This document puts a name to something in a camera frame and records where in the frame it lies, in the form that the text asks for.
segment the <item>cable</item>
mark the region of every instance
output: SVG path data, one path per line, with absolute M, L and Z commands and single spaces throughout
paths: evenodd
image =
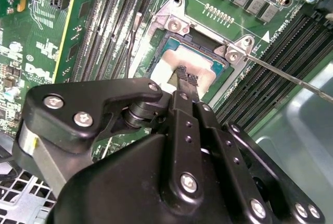
M 11 165 L 12 170 L 7 175 L 0 174 L 0 181 L 9 181 L 16 179 L 22 172 L 22 168 L 20 168 L 17 163 L 14 161 L 13 156 L 7 151 L 3 146 L 12 146 L 14 143 L 14 139 L 10 136 L 0 133 L 0 164 L 1 163 L 8 163 Z
M 132 57 L 132 51 L 135 43 L 135 36 L 136 36 L 136 31 L 132 31 L 131 33 L 131 40 L 130 40 L 130 46 L 129 50 L 127 52 L 127 57 L 126 57 L 126 66 L 125 66 L 125 79 L 129 77 L 130 73 L 130 66 L 131 66 L 131 57 Z

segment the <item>metal grille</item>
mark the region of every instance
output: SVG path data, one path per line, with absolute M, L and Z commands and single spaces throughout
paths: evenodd
M 0 173 L 10 170 L 8 164 L 0 164 Z M 26 171 L 0 182 L 0 224 L 42 224 L 54 203 L 49 186 Z

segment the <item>metal rod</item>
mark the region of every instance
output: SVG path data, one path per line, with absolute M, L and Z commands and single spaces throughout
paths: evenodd
M 254 56 L 246 54 L 246 57 L 249 58 L 251 61 L 255 62 L 256 64 L 259 64 L 259 65 L 265 67 L 266 69 L 269 69 L 270 71 L 278 74 L 279 76 L 289 80 L 290 82 L 293 82 L 296 85 L 302 86 L 303 88 L 305 88 L 305 89 L 311 91 L 312 93 L 318 95 L 322 99 L 324 99 L 324 100 L 326 100 L 330 103 L 333 103 L 333 97 L 332 96 L 326 94 L 325 92 L 323 92 L 322 90 L 312 86 L 311 84 L 308 84 L 307 82 L 303 82 L 302 80 L 300 80 L 296 77 L 293 77 L 293 76 L 275 68 L 274 66 L 272 66 L 268 63 L 265 63 L 264 61 L 262 61 L 260 59 L 257 59 Z

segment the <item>motherboard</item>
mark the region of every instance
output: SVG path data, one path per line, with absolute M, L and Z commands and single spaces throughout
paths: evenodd
M 40 84 L 149 77 L 185 66 L 223 123 L 254 131 L 300 88 L 245 58 L 309 80 L 333 58 L 328 0 L 0 0 L 0 131 L 16 134 Z M 96 144 L 100 159 L 149 133 Z

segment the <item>screw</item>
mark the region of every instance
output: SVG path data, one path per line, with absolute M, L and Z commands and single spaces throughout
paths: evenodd
M 303 218 L 308 217 L 307 212 L 305 211 L 304 207 L 301 204 L 296 203 L 295 207 L 296 207 L 297 212 L 300 214 L 300 216 L 302 216 Z
M 157 87 L 155 84 L 153 84 L 153 83 L 150 83 L 150 84 L 149 84 L 149 88 L 150 88 L 151 90 L 158 91 L 158 87 Z
M 63 100 L 57 96 L 51 95 L 44 99 L 44 104 L 51 109 L 60 109 L 63 107 Z
M 172 30 L 177 30 L 178 27 L 179 27 L 178 22 L 175 22 L 175 21 L 174 21 L 174 22 L 171 24 L 171 29 L 172 29 Z
M 78 112 L 74 116 L 74 122 L 81 127 L 90 127 L 93 124 L 93 118 L 86 112 Z
M 210 111 L 210 107 L 208 105 L 203 104 L 202 107 L 203 107 L 204 110 Z
M 249 38 L 246 38 L 246 39 L 243 40 L 242 43 L 243 43 L 244 46 L 248 47 L 252 44 L 252 40 L 249 39 Z
M 184 99 L 184 100 L 187 100 L 187 99 L 188 99 L 188 96 L 187 96 L 185 93 L 181 93 L 180 96 L 181 96 L 181 98 Z
M 198 186 L 196 180 L 193 176 L 190 176 L 187 173 L 182 174 L 181 184 L 183 189 L 185 189 L 185 191 L 187 191 L 188 193 L 194 193 L 197 191 Z
M 309 210 L 310 210 L 310 213 L 317 219 L 319 219 L 321 216 L 319 214 L 319 212 L 317 211 L 317 209 L 312 206 L 312 205 L 309 205 Z
M 237 59 L 237 55 L 231 55 L 231 56 L 229 56 L 229 60 L 230 61 L 236 61 L 236 59 Z
M 251 200 L 251 207 L 255 215 L 257 215 L 259 218 L 264 219 L 266 217 L 265 208 L 256 199 Z
M 240 132 L 240 130 L 239 130 L 239 128 L 238 127 L 236 127 L 235 125 L 231 125 L 231 128 L 235 131 L 235 132 Z

